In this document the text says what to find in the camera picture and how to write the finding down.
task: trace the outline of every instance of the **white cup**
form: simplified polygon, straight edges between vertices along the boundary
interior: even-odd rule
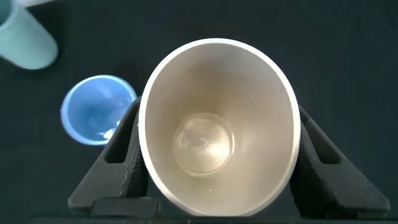
[[[292,175],[299,108],[269,57],[234,40],[198,40],[173,51],[150,76],[139,140],[156,186],[181,209],[252,215]]]

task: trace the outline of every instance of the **light blue cup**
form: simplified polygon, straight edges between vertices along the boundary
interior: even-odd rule
[[[121,78],[112,75],[87,78],[76,84],[63,100],[63,127],[80,143],[107,144],[136,98],[133,88]]]
[[[0,56],[26,69],[47,67],[57,58],[52,36],[15,0],[0,0]]]

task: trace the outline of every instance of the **black table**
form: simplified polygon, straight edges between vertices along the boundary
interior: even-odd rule
[[[67,198],[101,152],[72,140],[60,123],[60,105],[74,84],[112,74],[140,95],[167,54],[208,37],[245,42],[273,59],[298,103],[398,217],[398,1],[65,0],[30,10],[60,55],[38,71],[0,61],[4,223],[68,214]],[[266,215],[297,215],[283,203],[289,193]]]

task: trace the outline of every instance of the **black surface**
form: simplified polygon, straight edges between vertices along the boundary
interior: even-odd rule
[[[60,123],[74,84],[112,74],[140,95],[167,54],[207,37],[239,40],[273,59],[298,103],[398,217],[398,1],[66,0],[32,12],[61,51],[38,71],[0,61],[4,222],[68,214],[67,198],[100,154],[101,147],[70,139]],[[294,213],[283,197],[270,216]]]

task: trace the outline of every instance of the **blue cup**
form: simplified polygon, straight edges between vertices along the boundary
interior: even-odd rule
[[[63,127],[82,144],[107,144],[136,98],[133,88],[121,78],[112,75],[87,78],[76,84],[63,100]]]

